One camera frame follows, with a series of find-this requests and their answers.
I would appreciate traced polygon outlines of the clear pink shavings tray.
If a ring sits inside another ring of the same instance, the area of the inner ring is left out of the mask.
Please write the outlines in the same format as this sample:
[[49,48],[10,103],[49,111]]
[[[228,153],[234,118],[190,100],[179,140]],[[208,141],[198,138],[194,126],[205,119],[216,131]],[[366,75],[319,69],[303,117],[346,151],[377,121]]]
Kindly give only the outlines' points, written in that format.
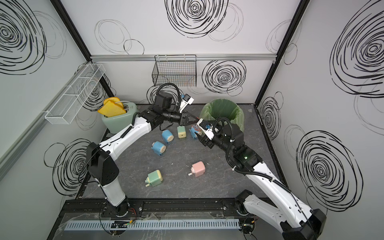
[[199,135],[202,134],[202,129],[199,127],[198,124],[193,124],[193,125],[192,125],[192,128],[194,129],[194,132],[195,132],[196,134],[199,134]]

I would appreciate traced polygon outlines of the pink pencil sharpener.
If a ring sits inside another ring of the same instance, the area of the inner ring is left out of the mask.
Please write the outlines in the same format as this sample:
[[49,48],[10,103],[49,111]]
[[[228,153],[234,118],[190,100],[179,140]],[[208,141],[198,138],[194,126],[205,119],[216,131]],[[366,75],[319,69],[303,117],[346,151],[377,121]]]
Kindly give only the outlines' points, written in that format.
[[202,161],[197,162],[192,165],[191,172],[188,173],[188,176],[194,175],[196,178],[202,176],[206,171],[206,167]]

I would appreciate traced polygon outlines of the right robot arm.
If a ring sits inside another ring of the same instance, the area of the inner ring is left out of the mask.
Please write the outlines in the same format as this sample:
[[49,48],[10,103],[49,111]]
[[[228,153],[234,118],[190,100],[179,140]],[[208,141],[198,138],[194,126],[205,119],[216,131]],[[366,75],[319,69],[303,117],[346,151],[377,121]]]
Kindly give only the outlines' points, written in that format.
[[246,176],[272,201],[259,199],[250,191],[243,191],[237,199],[238,212],[255,215],[278,230],[285,240],[316,240],[323,232],[326,214],[312,209],[284,185],[262,158],[245,144],[244,133],[227,118],[215,121],[199,119],[199,141],[208,148],[217,146],[225,152],[229,166]]

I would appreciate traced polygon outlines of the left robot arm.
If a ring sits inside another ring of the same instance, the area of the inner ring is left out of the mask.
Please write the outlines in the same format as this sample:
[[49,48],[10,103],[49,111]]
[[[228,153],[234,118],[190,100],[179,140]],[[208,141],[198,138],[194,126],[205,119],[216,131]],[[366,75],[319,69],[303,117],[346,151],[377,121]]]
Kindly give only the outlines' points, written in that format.
[[101,187],[108,203],[117,217],[124,217],[130,208],[128,198],[118,180],[119,168],[115,161],[134,142],[165,121],[188,126],[197,123],[198,118],[186,112],[187,105],[194,99],[189,95],[179,94],[175,109],[171,110],[172,95],[157,93],[155,102],[146,110],[135,115],[133,121],[123,130],[99,144],[87,146],[87,170]]

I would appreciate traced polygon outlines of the blue sharpener right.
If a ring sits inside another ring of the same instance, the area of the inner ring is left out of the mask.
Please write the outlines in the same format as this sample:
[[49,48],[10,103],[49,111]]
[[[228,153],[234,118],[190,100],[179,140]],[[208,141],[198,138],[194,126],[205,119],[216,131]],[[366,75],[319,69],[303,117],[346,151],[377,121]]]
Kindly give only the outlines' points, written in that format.
[[196,130],[194,127],[190,128],[190,133],[194,140],[198,139],[198,135],[200,134],[200,132]]

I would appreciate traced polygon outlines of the blue sharpener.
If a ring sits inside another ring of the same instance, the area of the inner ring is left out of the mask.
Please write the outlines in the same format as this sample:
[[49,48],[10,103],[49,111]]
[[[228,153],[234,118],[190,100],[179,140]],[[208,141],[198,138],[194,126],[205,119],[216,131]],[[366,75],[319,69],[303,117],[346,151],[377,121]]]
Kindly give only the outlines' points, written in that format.
[[166,148],[167,147],[159,141],[154,142],[151,147],[154,153],[159,156],[162,156],[164,154],[164,152],[166,151]]
[[200,134],[200,132],[196,130],[194,127],[190,128],[190,133],[194,140],[198,139],[198,135]]
[[166,144],[171,143],[174,140],[174,135],[170,130],[164,130],[162,132],[163,140],[166,142]]

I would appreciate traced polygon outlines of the yellow green pencil sharpener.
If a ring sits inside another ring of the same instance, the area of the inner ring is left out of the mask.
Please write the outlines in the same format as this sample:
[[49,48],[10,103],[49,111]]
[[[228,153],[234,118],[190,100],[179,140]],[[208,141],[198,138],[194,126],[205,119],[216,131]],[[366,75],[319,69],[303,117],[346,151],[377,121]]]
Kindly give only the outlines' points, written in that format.
[[178,133],[178,138],[183,139],[187,137],[187,131],[185,126],[178,126],[177,127],[177,133]]

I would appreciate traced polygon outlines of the blue sharpener middle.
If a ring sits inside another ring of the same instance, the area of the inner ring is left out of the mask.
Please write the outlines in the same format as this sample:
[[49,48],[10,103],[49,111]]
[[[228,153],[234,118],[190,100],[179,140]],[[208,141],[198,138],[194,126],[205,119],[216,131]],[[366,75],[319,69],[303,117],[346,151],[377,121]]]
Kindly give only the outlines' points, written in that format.
[[166,144],[171,143],[174,140],[174,135],[170,130],[164,130],[162,132],[163,140],[166,142]]

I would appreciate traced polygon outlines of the blue sharpener front left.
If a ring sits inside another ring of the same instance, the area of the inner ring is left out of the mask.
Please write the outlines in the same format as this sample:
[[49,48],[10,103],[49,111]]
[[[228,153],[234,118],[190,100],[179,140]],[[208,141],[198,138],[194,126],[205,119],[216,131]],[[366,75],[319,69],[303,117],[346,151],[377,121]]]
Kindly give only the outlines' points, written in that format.
[[154,153],[159,156],[162,156],[164,154],[164,152],[166,151],[166,148],[167,147],[159,141],[154,142],[151,147]]

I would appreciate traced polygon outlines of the green cream pencil sharpener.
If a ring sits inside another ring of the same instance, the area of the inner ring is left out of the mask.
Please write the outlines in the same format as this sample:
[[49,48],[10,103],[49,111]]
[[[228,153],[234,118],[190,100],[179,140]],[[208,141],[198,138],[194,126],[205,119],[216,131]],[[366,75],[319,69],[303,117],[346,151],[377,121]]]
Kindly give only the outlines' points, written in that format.
[[160,172],[160,170],[155,170],[147,175],[147,178],[145,180],[146,187],[152,186],[158,186],[163,182],[163,176]]

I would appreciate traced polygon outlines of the bin with green bag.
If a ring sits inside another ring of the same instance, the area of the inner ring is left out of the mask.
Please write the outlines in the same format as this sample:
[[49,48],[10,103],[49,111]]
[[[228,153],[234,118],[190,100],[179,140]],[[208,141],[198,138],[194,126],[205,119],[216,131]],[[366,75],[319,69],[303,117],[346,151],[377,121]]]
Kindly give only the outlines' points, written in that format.
[[213,121],[219,117],[225,117],[232,124],[236,124],[241,131],[245,129],[245,115],[243,110],[234,102],[227,99],[215,99],[203,107],[200,119]]

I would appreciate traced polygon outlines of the mint green toaster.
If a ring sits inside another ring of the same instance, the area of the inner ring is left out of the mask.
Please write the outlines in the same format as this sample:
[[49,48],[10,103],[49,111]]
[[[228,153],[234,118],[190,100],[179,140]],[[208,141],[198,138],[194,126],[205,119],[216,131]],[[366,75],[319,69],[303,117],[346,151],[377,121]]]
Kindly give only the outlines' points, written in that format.
[[122,103],[122,107],[119,104],[115,104],[117,107],[123,110],[123,113],[113,117],[101,116],[101,119],[105,126],[112,134],[117,134],[119,131],[126,128],[132,123],[134,113],[138,112],[137,105],[132,102]]

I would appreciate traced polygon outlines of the yellow toy toast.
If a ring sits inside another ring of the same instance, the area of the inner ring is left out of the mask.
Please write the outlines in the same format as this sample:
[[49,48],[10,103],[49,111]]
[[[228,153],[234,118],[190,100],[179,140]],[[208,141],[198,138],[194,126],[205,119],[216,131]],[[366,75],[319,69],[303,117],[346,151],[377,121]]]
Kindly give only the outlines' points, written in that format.
[[98,113],[109,118],[123,115],[126,113],[126,110],[119,98],[111,97],[104,100],[103,106],[98,110]]

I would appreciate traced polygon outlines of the white mesh wall shelf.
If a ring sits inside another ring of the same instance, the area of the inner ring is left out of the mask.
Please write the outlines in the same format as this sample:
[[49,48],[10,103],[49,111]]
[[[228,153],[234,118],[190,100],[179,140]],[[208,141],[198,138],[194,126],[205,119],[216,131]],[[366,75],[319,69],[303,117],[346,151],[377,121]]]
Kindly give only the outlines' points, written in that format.
[[82,66],[48,110],[45,119],[52,125],[71,124],[98,86],[105,71],[102,64],[88,63]]

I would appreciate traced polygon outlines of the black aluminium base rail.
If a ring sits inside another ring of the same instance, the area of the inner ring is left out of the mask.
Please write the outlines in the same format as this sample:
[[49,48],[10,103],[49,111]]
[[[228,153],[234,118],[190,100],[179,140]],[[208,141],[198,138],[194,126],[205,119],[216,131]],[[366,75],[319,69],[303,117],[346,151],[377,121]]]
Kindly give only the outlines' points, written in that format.
[[103,198],[83,198],[67,200],[60,216],[69,213],[91,214],[101,213],[104,218],[140,218],[150,213],[187,213],[210,212],[224,217],[243,217],[245,207],[235,198],[219,199],[128,199],[129,206],[118,210]]

